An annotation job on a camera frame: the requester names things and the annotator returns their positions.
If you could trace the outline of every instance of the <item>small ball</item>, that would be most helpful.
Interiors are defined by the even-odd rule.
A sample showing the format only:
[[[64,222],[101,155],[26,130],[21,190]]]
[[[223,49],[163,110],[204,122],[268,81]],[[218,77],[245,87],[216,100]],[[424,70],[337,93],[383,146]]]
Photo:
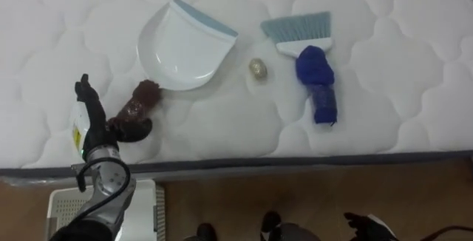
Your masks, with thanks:
[[[260,58],[253,58],[248,66],[256,80],[265,79],[268,76],[268,70],[265,63]]]

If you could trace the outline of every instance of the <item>white mattress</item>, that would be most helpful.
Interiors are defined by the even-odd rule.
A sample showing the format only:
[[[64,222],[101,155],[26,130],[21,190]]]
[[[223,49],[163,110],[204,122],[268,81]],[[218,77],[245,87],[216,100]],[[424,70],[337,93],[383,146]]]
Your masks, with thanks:
[[[69,123],[75,81],[89,73],[107,115],[116,115],[144,78],[137,36],[167,1],[0,0],[0,169],[81,162]],[[472,0],[183,1],[239,38],[208,84],[165,93],[150,136],[120,145],[126,162],[409,160],[473,149]],[[325,10],[336,43],[328,55],[338,103],[332,127],[313,123],[294,60],[259,28]],[[268,66],[266,82],[249,73],[252,58]]]

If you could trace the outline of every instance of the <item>wooden floor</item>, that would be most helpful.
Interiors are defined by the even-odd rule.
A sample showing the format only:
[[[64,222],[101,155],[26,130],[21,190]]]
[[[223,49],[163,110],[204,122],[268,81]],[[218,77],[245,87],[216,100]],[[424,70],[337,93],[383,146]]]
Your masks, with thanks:
[[[456,160],[398,166],[363,166],[317,172],[166,183],[168,240],[213,223],[221,240],[258,240],[263,214],[348,241],[343,212],[373,213],[400,240],[419,240],[447,225],[473,226],[471,164]],[[43,240],[52,189],[0,184],[0,240]],[[441,240],[473,240],[454,232]]]

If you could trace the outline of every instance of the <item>blue cloth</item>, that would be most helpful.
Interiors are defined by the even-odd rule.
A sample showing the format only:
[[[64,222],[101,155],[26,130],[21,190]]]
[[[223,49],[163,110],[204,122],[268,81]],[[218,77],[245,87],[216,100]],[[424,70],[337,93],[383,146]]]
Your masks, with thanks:
[[[314,46],[305,48],[296,59],[296,74],[312,94],[312,102],[316,108],[314,121],[336,123],[338,111],[332,89],[335,76],[325,58],[324,50]]]

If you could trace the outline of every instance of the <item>black shoe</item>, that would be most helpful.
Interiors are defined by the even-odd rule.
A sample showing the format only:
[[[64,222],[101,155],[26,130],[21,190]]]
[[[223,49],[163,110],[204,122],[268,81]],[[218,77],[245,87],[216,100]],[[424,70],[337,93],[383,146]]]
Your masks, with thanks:
[[[260,240],[280,240],[281,231],[278,226],[281,225],[281,222],[281,216],[277,212],[268,211],[263,217],[261,224],[261,233],[259,234]]]
[[[217,241],[217,234],[210,223],[202,223],[197,228],[197,237],[202,241]]]

